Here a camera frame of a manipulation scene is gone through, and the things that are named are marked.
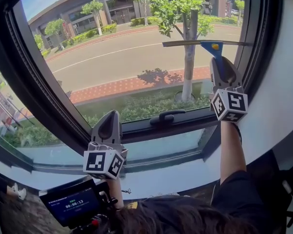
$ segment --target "forearm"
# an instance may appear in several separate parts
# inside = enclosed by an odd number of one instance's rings
[[[246,171],[239,134],[229,122],[221,122],[220,183],[237,171]]]
[[[110,196],[118,200],[117,204],[115,204],[115,207],[118,209],[124,207],[121,180],[119,178],[117,180],[107,179],[106,182],[109,186]]]

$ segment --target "asphalt road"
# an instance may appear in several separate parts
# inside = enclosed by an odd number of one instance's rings
[[[214,33],[205,38],[239,41],[241,30],[236,27],[215,26]],[[175,70],[184,67],[184,48],[162,46],[163,41],[181,40],[174,30],[171,38],[157,30],[134,33],[91,44],[47,64],[65,92],[76,91],[120,79],[136,77],[143,70],[160,68]],[[223,56],[234,62],[237,46],[224,46]],[[209,66],[211,54],[196,46],[195,67]]]

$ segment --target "window handle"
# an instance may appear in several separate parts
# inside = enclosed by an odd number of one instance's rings
[[[158,124],[172,123],[174,121],[174,115],[185,114],[185,113],[186,111],[183,109],[161,112],[159,116],[156,116],[150,119],[150,125],[154,126]]]

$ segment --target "timer display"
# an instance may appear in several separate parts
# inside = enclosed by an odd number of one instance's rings
[[[92,188],[61,197],[48,202],[48,204],[50,211],[60,222],[69,222],[70,219],[96,211],[99,207],[99,202]]]
[[[76,205],[80,205],[80,204],[83,204],[84,201],[81,199],[81,200],[78,200],[77,202],[75,202],[75,200],[71,200],[71,204],[70,205],[65,205],[66,208],[71,208],[73,206],[76,206]]]

